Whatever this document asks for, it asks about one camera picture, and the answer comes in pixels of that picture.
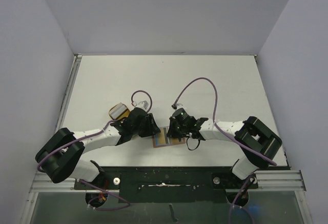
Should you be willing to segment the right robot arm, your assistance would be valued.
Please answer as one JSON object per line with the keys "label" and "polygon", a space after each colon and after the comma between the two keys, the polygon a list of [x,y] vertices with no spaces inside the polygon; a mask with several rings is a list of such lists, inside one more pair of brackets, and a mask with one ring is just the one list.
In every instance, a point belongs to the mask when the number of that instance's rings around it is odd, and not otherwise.
{"label": "right robot arm", "polygon": [[244,156],[236,161],[228,175],[230,185],[236,188],[241,187],[256,170],[275,166],[273,159],[282,146],[280,137],[257,117],[234,122],[206,117],[196,119],[184,108],[177,109],[170,117],[167,136],[198,141],[230,140],[239,145]]}

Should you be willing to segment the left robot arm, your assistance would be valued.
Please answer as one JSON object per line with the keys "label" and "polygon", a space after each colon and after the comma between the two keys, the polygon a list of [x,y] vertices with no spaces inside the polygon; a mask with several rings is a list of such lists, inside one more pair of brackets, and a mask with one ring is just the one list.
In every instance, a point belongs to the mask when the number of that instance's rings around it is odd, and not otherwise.
{"label": "left robot arm", "polygon": [[95,161],[83,160],[84,153],[119,146],[135,136],[144,138],[159,133],[153,114],[140,107],[127,117],[107,122],[101,129],[72,132],[61,128],[36,154],[37,170],[46,173],[55,184],[74,178],[97,189],[104,184],[104,171]]}

